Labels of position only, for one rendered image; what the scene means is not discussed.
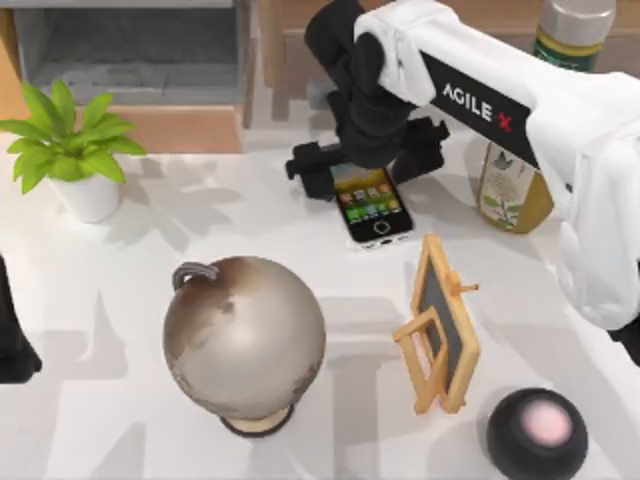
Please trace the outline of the black and white smartphone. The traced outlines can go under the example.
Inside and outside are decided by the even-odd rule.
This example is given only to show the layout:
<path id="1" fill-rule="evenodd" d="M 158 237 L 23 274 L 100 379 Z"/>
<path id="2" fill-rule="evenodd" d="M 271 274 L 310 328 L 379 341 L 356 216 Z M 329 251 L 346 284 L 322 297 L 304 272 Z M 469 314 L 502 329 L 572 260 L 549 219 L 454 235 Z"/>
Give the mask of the black and white smartphone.
<path id="1" fill-rule="evenodd" d="M 369 250 L 407 239 L 414 221 L 387 169 L 333 166 L 336 203 L 352 242 Z"/>

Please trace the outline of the yellow bottle with label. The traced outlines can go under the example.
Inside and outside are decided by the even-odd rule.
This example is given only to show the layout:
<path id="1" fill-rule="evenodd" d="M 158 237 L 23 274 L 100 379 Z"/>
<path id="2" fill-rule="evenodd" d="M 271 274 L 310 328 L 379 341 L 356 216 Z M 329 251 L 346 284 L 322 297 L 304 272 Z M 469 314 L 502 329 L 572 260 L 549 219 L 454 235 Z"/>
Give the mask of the yellow bottle with label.
<path id="1" fill-rule="evenodd" d="M 514 234 L 528 234 L 549 216 L 554 204 L 537 168 L 489 143 L 477 206 L 494 227 Z"/>

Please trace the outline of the wooden framed blackboard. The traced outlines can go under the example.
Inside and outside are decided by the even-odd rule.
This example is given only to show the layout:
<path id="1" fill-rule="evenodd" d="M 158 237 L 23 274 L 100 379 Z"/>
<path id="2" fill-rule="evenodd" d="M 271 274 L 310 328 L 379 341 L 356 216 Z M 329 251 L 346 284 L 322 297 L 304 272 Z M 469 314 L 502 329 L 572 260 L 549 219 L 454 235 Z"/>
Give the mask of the wooden framed blackboard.
<path id="1" fill-rule="evenodd" d="M 401 348 L 416 400 L 426 413 L 434 401 L 457 413 L 480 357 L 480 345 L 462 295 L 479 289 L 464 285 L 449 263 L 440 237 L 422 242 L 411 299 L 412 319 L 393 332 Z"/>

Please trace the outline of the grey globe on stand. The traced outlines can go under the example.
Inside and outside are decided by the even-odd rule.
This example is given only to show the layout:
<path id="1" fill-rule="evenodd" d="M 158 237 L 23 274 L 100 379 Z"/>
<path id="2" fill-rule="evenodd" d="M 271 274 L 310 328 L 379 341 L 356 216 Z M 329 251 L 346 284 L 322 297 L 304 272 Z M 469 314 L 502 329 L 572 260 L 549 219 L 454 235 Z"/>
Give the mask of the grey globe on stand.
<path id="1" fill-rule="evenodd" d="M 184 262 L 171 281 L 162 347 L 177 386 L 238 436 L 278 432 L 325 357 L 325 320 L 312 290 L 258 256 Z"/>

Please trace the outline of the green bottle with grey cap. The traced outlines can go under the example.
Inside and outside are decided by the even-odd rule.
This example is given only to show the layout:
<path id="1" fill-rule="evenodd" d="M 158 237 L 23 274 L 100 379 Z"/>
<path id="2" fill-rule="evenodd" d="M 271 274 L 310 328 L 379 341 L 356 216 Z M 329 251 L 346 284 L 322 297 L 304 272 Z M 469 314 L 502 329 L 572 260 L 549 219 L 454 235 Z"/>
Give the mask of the green bottle with grey cap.
<path id="1" fill-rule="evenodd" d="M 592 72 L 616 10 L 617 0 L 543 0 L 533 56 L 559 68 Z"/>

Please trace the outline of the grey cabinet with dark inside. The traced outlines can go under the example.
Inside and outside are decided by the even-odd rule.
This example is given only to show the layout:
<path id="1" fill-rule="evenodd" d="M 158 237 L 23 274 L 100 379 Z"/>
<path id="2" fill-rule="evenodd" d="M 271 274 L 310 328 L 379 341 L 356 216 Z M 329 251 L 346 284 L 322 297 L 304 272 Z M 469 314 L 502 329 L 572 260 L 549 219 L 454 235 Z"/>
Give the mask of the grey cabinet with dark inside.
<path id="1" fill-rule="evenodd" d="M 244 97 L 245 0 L 8 0 L 25 82 L 85 104 L 234 105 Z"/>

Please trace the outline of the green plant in white pot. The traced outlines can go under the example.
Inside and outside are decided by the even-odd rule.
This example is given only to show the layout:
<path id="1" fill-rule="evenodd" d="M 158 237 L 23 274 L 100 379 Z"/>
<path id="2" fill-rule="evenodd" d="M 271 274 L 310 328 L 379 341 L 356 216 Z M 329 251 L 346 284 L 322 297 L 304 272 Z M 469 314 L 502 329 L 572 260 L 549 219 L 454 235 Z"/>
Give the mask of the green plant in white pot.
<path id="1" fill-rule="evenodd" d="M 0 120 L 0 131 L 16 136 L 7 152 L 16 156 L 12 178 L 21 193 L 47 181 L 79 221 L 96 224 L 111 217 L 127 183 L 117 156 L 147 154 L 128 136 L 134 124 L 110 111 L 114 94 L 98 94 L 78 115 L 74 95 L 60 79 L 49 94 L 29 83 L 22 84 L 22 93 L 29 117 Z"/>

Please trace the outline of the black round speaker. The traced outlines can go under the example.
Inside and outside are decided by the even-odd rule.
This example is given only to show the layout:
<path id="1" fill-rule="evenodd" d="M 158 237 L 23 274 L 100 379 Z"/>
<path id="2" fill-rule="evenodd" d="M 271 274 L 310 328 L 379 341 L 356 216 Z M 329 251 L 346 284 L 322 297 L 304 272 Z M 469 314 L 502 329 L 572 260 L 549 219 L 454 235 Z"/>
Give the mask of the black round speaker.
<path id="1" fill-rule="evenodd" d="M 508 480 L 574 480 L 589 435 L 576 406 L 545 388 L 523 388 L 495 406 L 486 425 L 493 465 Z"/>

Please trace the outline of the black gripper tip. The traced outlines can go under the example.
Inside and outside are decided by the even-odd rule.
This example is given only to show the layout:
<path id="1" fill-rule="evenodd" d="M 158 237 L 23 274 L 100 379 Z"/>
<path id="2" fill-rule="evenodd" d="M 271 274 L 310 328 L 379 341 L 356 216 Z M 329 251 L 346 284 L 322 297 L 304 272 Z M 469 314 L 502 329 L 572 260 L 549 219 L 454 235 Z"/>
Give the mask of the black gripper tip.
<path id="1" fill-rule="evenodd" d="M 0 254 L 0 385 L 24 384 L 42 366 L 18 320 L 6 264 Z"/>

